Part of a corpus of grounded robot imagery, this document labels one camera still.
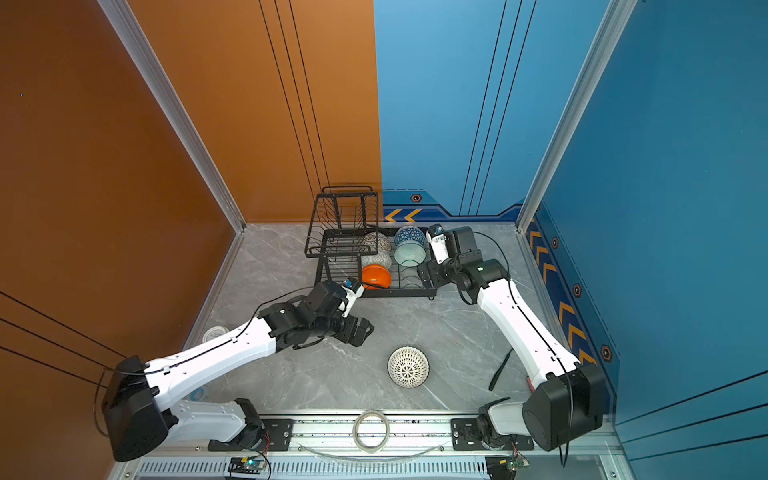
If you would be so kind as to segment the blue triangle patterned bowl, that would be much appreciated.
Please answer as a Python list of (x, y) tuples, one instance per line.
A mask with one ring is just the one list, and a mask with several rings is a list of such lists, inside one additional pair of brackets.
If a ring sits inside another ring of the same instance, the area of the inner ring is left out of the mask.
[(424, 246), (426, 243), (425, 233), (415, 225), (405, 225), (397, 230), (394, 236), (394, 245), (398, 248), (403, 244), (418, 244)]

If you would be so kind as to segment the orange bowl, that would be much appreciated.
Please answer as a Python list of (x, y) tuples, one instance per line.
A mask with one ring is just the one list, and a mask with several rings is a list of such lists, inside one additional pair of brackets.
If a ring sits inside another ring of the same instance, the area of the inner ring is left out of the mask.
[(364, 288), (369, 290), (389, 289), (392, 276), (383, 265), (370, 264), (362, 269), (362, 283)]

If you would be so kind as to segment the green geometric patterned bowl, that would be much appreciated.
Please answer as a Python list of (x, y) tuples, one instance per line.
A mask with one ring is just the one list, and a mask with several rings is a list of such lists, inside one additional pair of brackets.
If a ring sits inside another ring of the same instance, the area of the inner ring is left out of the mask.
[(384, 269), (389, 270), (392, 266), (391, 255), (384, 250), (380, 250), (376, 254), (362, 255), (361, 266), (366, 268), (370, 265), (379, 265)]

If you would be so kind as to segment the red starburst patterned bowl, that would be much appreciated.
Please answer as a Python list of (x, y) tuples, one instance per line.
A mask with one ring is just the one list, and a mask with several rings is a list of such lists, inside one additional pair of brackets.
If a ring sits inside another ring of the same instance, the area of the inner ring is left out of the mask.
[(393, 351), (388, 358), (387, 372), (397, 386), (414, 389), (425, 383), (430, 365), (421, 350), (412, 346), (403, 346)]

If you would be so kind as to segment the brown patterned bowl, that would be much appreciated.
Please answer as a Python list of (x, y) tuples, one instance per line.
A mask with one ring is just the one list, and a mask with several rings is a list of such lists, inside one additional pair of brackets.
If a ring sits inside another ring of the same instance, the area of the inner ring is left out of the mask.
[(378, 253), (392, 254), (392, 245), (388, 237), (381, 232), (370, 232), (363, 237), (363, 244)]

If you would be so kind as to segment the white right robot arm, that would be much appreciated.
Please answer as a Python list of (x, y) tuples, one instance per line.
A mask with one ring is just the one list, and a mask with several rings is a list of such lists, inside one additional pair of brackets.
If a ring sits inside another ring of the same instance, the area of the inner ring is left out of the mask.
[(419, 269), (434, 287), (456, 286), (461, 299), (479, 307), (508, 341), (525, 368), (527, 400), (501, 399), (482, 406), (478, 427), (492, 449), (525, 436), (545, 451), (567, 455), (573, 440), (599, 429), (607, 401), (602, 368), (578, 359), (546, 328), (521, 296), (508, 266), (485, 259), (469, 227), (427, 229), (431, 258)]

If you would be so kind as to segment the green spiral bowl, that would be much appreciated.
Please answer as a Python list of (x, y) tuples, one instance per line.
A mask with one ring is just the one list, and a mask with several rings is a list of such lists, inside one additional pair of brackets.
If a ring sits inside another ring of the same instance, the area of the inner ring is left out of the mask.
[(400, 266), (413, 268), (425, 261), (426, 250), (419, 242), (404, 241), (395, 248), (394, 258)]

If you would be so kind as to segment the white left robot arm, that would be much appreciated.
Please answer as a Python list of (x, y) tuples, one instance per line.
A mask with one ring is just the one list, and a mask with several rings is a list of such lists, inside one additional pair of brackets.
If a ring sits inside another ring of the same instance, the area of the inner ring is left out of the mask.
[(349, 278), (316, 284), (306, 295), (256, 311), (243, 325), (188, 350), (148, 362), (137, 356), (115, 367), (101, 409), (113, 458), (128, 462), (163, 444), (205, 441), (213, 451), (247, 451), (266, 445), (267, 428), (252, 402), (187, 402), (194, 390), (229, 372), (286, 349), (327, 338), (354, 347), (373, 325), (351, 313), (365, 291)]

